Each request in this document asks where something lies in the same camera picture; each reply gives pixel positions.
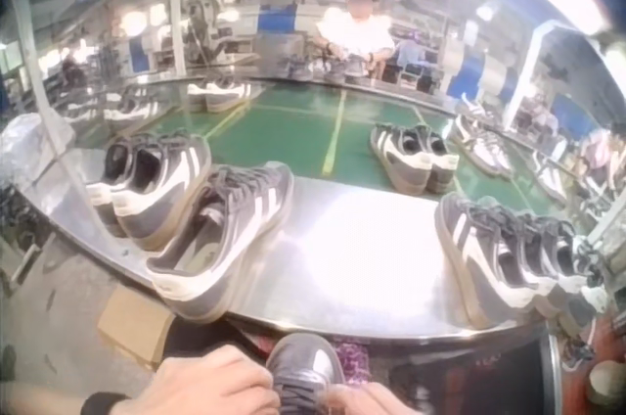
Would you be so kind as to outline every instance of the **wrist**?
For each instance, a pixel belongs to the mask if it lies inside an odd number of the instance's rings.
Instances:
[[[122,393],[96,392],[84,401],[80,415],[130,415],[126,402],[128,397]]]

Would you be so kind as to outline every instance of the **hand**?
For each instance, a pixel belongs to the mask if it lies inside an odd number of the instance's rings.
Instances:
[[[272,375],[234,346],[204,358],[167,358],[136,399],[116,404],[112,415],[278,415]]]
[[[335,56],[337,56],[340,60],[344,60],[347,57],[347,55],[343,51],[343,48],[341,48],[338,45],[335,45],[334,43],[329,44],[329,51]]]
[[[332,386],[325,397],[329,408],[343,409],[345,415],[418,415],[388,388],[369,383],[357,388]]]

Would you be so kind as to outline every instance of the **green floor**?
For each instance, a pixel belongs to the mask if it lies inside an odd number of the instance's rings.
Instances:
[[[445,132],[450,118],[390,99],[318,85],[276,85],[255,101],[220,115],[168,115],[151,130],[165,133],[180,127],[205,136],[216,162],[257,165],[287,163],[296,175],[392,191],[369,147],[377,122],[411,126],[426,122]],[[558,213],[561,207],[539,185],[526,166],[529,154],[505,141],[515,169],[513,181],[491,178],[461,155],[455,188],[469,198],[490,196],[516,210]]]

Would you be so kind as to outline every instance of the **cardboard box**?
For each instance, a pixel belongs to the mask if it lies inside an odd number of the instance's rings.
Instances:
[[[156,370],[174,314],[157,300],[117,285],[100,316],[98,331],[121,353]]]

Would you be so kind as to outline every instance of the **blue panel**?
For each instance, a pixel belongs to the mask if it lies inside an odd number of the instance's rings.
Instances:
[[[502,87],[502,91],[498,95],[498,98],[506,105],[511,101],[515,88],[517,87],[517,71],[513,68],[507,68],[507,76],[505,78],[505,85]]]
[[[448,95],[460,99],[465,93],[468,99],[474,100],[478,94],[478,82],[484,70],[485,56],[472,56],[469,51],[466,51],[459,73],[450,81]]]
[[[130,63],[133,67],[133,72],[150,70],[150,61],[144,51],[144,45],[141,43],[141,35],[128,40],[128,47],[130,49]]]
[[[557,94],[552,103],[552,113],[559,121],[559,127],[567,130],[571,137],[580,140],[598,127],[591,116],[569,97]]]
[[[295,11],[297,6],[290,5],[283,9],[270,9],[261,6],[258,16],[259,33],[293,33],[295,31]]]

